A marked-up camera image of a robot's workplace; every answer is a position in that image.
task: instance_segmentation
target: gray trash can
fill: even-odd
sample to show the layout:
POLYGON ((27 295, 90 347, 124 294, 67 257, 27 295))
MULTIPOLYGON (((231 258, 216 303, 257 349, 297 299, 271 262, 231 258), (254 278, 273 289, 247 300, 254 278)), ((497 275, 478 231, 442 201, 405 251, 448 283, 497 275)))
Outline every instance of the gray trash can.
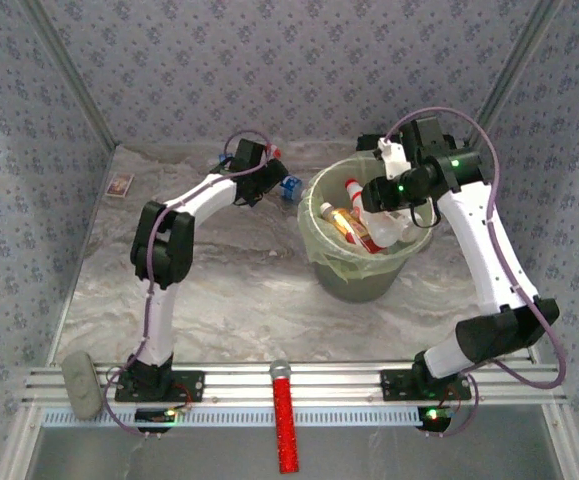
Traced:
MULTIPOLYGON (((371 152, 358 152, 315 175, 298 207, 298 227, 315 275, 327 292, 341 300, 368 302, 384 295, 407 259, 431 239, 431 230, 422 229, 413 243, 397 242, 371 254, 347 243, 333 225, 322 219, 319 209, 323 202, 335 208, 351 208, 345 188, 349 178, 364 185, 384 174, 384 165, 376 161, 371 152)), ((434 213, 429 203, 418 207, 416 212, 424 225, 433 222, 434 213)))

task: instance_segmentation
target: blue floral wallpaper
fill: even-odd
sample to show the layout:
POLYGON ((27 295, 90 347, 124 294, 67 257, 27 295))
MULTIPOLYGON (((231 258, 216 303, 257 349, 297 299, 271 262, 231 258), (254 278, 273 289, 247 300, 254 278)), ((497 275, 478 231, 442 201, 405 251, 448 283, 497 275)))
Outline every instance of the blue floral wallpaper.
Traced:
POLYGON ((223 139, 243 124, 291 140, 349 138, 433 104, 475 115, 534 5, 42 3, 120 143, 223 139))
POLYGON ((492 132, 509 235, 541 293, 561 307, 556 329, 579 423, 579 1, 565 3, 492 132))
POLYGON ((0 446, 17 368, 46 360, 107 157, 17 3, 0 0, 0 446))

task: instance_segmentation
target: white bottle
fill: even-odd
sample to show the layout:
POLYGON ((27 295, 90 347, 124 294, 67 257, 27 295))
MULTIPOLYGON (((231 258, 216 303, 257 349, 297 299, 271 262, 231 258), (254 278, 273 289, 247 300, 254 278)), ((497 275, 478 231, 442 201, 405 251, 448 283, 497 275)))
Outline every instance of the white bottle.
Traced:
MULTIPOLYGON (((389 212, 366 212, 362 206, 362 187, 358 181, 353 178, 349 179, 345 183, 345 187, 347 187, 354 211, 369 231, 369 235, 371 235, 376 245, 381 248, 387 248, 398 240, 404 243, 411 243, 418 238, 422 229, 416 227, 408 214, 394 216, 389 212)), ((418 224, 422 224, 422 218, 417 213, 416 221, 418 224)))

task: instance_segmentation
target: cable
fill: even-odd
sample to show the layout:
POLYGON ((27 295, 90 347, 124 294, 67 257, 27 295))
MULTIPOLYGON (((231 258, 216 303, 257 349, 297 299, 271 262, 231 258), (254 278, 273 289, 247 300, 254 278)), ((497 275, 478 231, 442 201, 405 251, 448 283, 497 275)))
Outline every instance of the cable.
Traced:
POLYGON ((411 221, 413 224, 418 228, 434 228, 440 224, 442 220, 442 215, 440 214, 440 210, 438 209, 438 203, 435 200, 431 201, 431 208, 433 208, 433 214, 436 217, 436 220, 431 225, 420 225, 418 220, 416 220, 416 206, 412 203, 409 205, 409 213, 411 214, 411 221))
POLYGON ((467 374, 465 378, 473 385, 473 395, 474 395, 473 407, 471 408, 471 411, 469 412, 469 416, 467 417, 467 419, 464 422, 462 422, 462 424, 458 428, 451 430, 449 433, 425 432, 426 436, 437 438, 453 437, 454 435, 458 435, 459 433, 464 432, 467 429, 467 427, 471 425, 471 422, 473 422, 474 418, 476 418, 476 414, 478 412, 478 405, 480 404, 480 391, 478 390, 478 384, 476 383, 476 380, 470 374, 467 374))
POLYGON ((107 369, 107 371, 105 372, 105 379, 107 379, 107 382, 110 382, 111 380, 109 379, 109 374, 111 373, 111 370, 113 370, 114 368, 120 368, 117 365, 113 365, 111 367, 109 367, 107 369))
MULTIPOLYGON (((493 146, 493 142, 489 138, 489 135, 487 135, 487 132, 485 132, 485 130, 478 124, 478 122, 476 122, 466 113, 463 113, 460 110, 456 110, 454 108, 427 107, 422 108, 420 110, 416 110, 415 112, 411 112, 408 115, 405 115, 403 118, 398 120, 398 122, 396 122, 396 124, 393 127, 391 127, 391 130, 389 130, 389 133, 387 133, 385 137, 391 138, 391 135, 393 135, 393 133, 396 130, 398 130, 405 123, 413 120, 415 117, 418 117, 423 113, 433 113, 433 112, 451 113, 466 120, 472 127, 474 127, 478 131, 482 139, 487 144, 489 151, 491 152, 494 164, 494 175, 493 175, 493 184, 491 186, 491 194, 489 195, 489 201, 487 202, 487 210, 486 210, 487 231, 489 232, 489 238, 491 239, 493 249, 496 252, 496 257, 498 257, 498 261, 500 262, 502 269, 507 275, 507 278, 509 279, 512 285, 519 285, 518 279, 514 275, 511 267, 509 266, 509 263, 507 262, 507 259, 505 258, 504 253, 502 252, 502 248, 500 247, 500 243, 498 242, 498 237, 496 235, 496 231, 492 222, 495 209, 496 195, 498 194, 498 186, 500 185, 500 162, 498 160, 498 153, 496 152, 496 149, 493 146)), ((505 372, 507 372, 509 375, 514 377, 516 380, 524 383, 525 385, 529 385, 530 387, 539 388, 542 390, 550 390, 552 388, 558 387, 562 384, 567 374, 567 362, 565 360, 566 354, 564 348, 562 347, 560 341, 556 337, 556 333, 554 332, 553 328, 551 327, 551 325, 549 325, 549 322, 547 322, 547 319, 544 317, 544 315, 538 309, 538 307, 534 305, 532 299, 529 298, 529 295, 527 295, 526 292, 520 286, 515 288, 515 292, 527 305, 527 307, 529 307, 529 310, 531 310, 531 313, 533 313, 535 317, 538 319, 538 322, 540 322, 540 325, 542 326, 542 328, 544 328, 545 332, 547 333, 549 340, 551 340, 551 343, 556 351, 556 357, 558 358, 558 375, 554 380, 550 382, 534 382, 515 372, 513 369, 502 363, 500 360, 494 360, 493 363, 496 364, 505 372)))
POLYGON ((185 392, 185 403, 181 404, 181 405, 176 405, 175 407, 171 408, 171 410, 180 410, 181 408, 185 408, 187 405, 189 405, 192 401, 193 401, 193 397, 191 396, 191 393, 189 393, 189 390, 187 389, 187 387, 185 387, 185 385, 183 383, 176 383, 173 388, 179 388, 181 390, 184 390, 185 392))
MULTIPOLYGON (((231 140, 233 140, 238 135, 242 135, 243 133, 253 133, 255 135, 262 137, 265 140, 265 147, 268 147, 268 145, 271 145, 271 142, 269 141, 269 137, 266 134, 264 134, 263 132, 260 132, 258 130, 251 130, 251 129, 239 130, 236 133, 234 133, 233 135, 231 135, 227 139, 227 141, 225 142, 225 147, 224 147, 224 153, 225 154, 227 153, 227 148, 229 147, 229 143, 231 142, 231 140)), ((153 273, 153 245, 156 241, 156 234, 158 233, 158 228, 160 227, 160 224, 163 222, 163 220, 165 219, 165 217, 167 216, 167 214, 169 212, 172 212, 176 208, 185 205, 186 202, 193 200, 198 195, 200 195, 202 192, 213 187, 217 183, 223 182, 225 180, 230 180, 230 179, 236 178, 236 177, 241 177, 243 175, 249 175, 251 173, 257 172, 258 170, 264 168, 264 166, 269 161, 269 149, 266 148, 265 152, 266 152, 266 154, 265 154, 264 161, 260 162, 260 164, 258 164, 257 166, 250 168, 248 170, 244 170, 242 172, 235 172, 235 173, 223 175, 221 177, 218 177, 218 178, 212 180, 211 182, 206 183, 204 186, 202 186, 198 190, 191 192, 189 195, 187 195, 182 200, 180 200, 174 204, 169 205, 167 208, 165 208, 160 213, 160 215, 158 215, 158 217, 156 218, 156 221, 154 222, 153 228, 151 229, 151 233, 149 235, 149 241, 147 243, 147 277, 149 279, 149 287, 147 289, 147 298, 145 300, 145 313, 144 313, 144 322, 143 322, 143 328, 142 328, 142 340, 140 341, 140 344, 138 345, 136 352, 133 355, 131 355, 129 357, 129 360, 127 360, 127 362, 122 367, 120 367, 120 369, 116 373, 114 373, 111 376, 111 379, 105 385, 105 388, 104 388, 103 394, 102 394, 102 400, 103 400, 105 410, 107 410, 107 413, 109 414, 111 419, 116 423, 116 425, 118 425, 125 432, 130 433, 131 435, 136 435, 136 436, 147 438, 147 437, 149 437, 149 432, 142 433, 137 428, 132 428, 132 427, 129 427, 128 425, 125 425, 122 422, 122 420, 120 420, 120 418, 118 418, 118 416, 111 409, 111 406, 109 405, 109 400, 107 397, 109 395, 109 388, 111 387, 111 385, 116 383, 116 379, 119 378, 120 375, 122 375, 124 372, 126 372, 129 368, 131 368, 131 366, 138 360, 138 357, 140 356, 140 354, 144 350, 145 345, 147 344, 147 339, 149 338, 148 337, 148 335, 149 335, 149 323, 150 323, 150 316, 149 315, 151 312, 151 301, 153 299, 154 287, 156 284, 155 276, 153 273)))
POLYGON ((460 411, 460 406, 462 405, 462 398, 460 398, 460 394, 458 393, 458 390, 456 390, 455 387, 451 384, 447 385, 447 388, 445 388, 445 393, 442 396, 442 400, 440 400, 440 403, 438 404, 438 406, 436 408, 441 408, 444 405, 444 403, 447 400, 449 400, 449 392, 453 393, 454 399, 458 400, 458 407, 453 412, 453 413, 458 413, 460 411))

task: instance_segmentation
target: bottle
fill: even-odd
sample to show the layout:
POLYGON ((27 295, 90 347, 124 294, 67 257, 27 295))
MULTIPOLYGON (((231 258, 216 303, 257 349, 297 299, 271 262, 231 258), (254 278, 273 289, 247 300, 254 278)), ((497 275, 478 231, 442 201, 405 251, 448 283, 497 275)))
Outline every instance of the bottle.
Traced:
POLYGON ((300 203, 302 199, 302 192, 304 190, 302 180, 293 175, 287 175, 279 183, 280 186, 280 197, 287 202, 294 204, 300 203))
POLYGON ((360 222, 351 216, 351 213, 344 208, 333 208, 329 202, 320 205, 322 218, 331 223, 345 236, 349 243, 362 245, 369 253, 376 253, 382 250, 371 239, 367 229, 360 222))
MULTIPOLYGON (((398 240, 411 243, 420 234, 420 229, 405 215, 393 216, 389 212, 369 213, 362 205, 362 187, 357 180, 350 178, 345 183, 356 216, 367 228, 369 235, 380 248, 387 248, 398 240)), ((416 221, 421 224, 422 218, 416 213, 416 221)))

